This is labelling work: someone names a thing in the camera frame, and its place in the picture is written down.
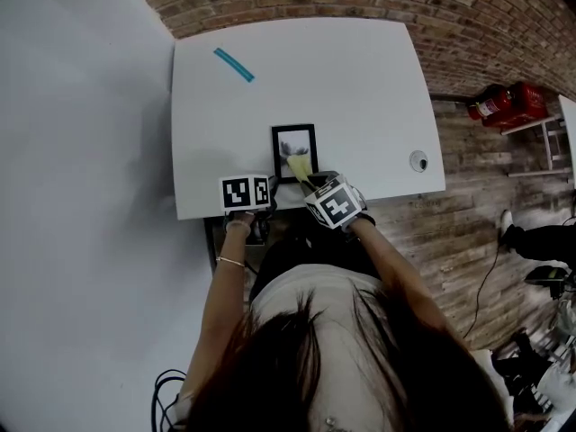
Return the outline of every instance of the picture frame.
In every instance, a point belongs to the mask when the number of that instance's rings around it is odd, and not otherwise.
[[[312,173],[318,173],[318,153],[316,132],[313,123],[280,125],[272,127],[272,149],[274,152],[274,173],[279,184],[298,184],[298,179],[286,164],[290,155],[310,154]]]

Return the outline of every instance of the long hair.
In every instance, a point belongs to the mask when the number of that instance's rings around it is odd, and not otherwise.
[[[321,368],[312,300],[313,292],[300,297],[296,311],[266,322],[253,311],[246,316],[194,396],[188,432],[311,430]],[[394,432],[510,431],[484,371],[447,331],[423,323],[402,289],[355,290],[354,313],[359,342],[380,374],[371,383],[387,392],[378,400]]]

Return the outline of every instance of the white table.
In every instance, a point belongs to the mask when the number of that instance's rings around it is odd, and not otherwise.
[[[520,125],[515,128],[510,128],[500,132],[500,134],[506,135],[517,131],[526,130],[528,128],[533,128],[535,126],[540,126],[542,128],[542,138],[544,140],[544,147],[546,149],[546,162],[548,164],[548,169],[538,171],[525,171],[521,173],[508,173],[509,177],[562,175],[569,173],[576,175],[576,103],[562,95],[559,95],[558,99],[562,109],[561,115],[553,115],[542,120],[531,121],[526,125]],[[548,123],[556,121],[560,122],[561,128],[559,130],[548,130],[546,128]],[[551,150],[550,138],[554,138],[556,140],[556,147],[559,149],[560,145],[558,136],[561,134],[568,135],[568,142],[571,150],[571,166],[554,167],[554,162],[562,161],[565,157],[567,157],[560,152],[553,153]],[[576,189],[576,177],[574,177],[574,188]]]
[[[250,71],[249,83],[213,52]],[[437,126],[404,24],[356,18],[258,22],[178,40],[172,149],[178,219],[222,215],[218,178],[274,173],[270,127],[313,123],[319,170],[366,199],[446,188]],[[422,150],[425,172],[410,166]],[[278,208],[303,206],[281,185]]]

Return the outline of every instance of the blue strip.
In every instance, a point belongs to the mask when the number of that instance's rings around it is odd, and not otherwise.
[[[217,48],[214,50],[214,54],[219,58],[223,59],[226,63],[230,65],[231,68],[236,70],[239,74],[241,74],[247,82],[251,82],[254,80],[254,76],[248,72],[244,66],[242,66],[239,62],[237,62],[230,54],[228,54],[223,49]]]

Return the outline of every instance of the fire extinguisher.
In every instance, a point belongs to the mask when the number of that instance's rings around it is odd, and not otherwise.
[[[505,111],[512,105],[512,93],[503,85],[491,85],[468,103],[472,120],[485,119],[493,113]]]

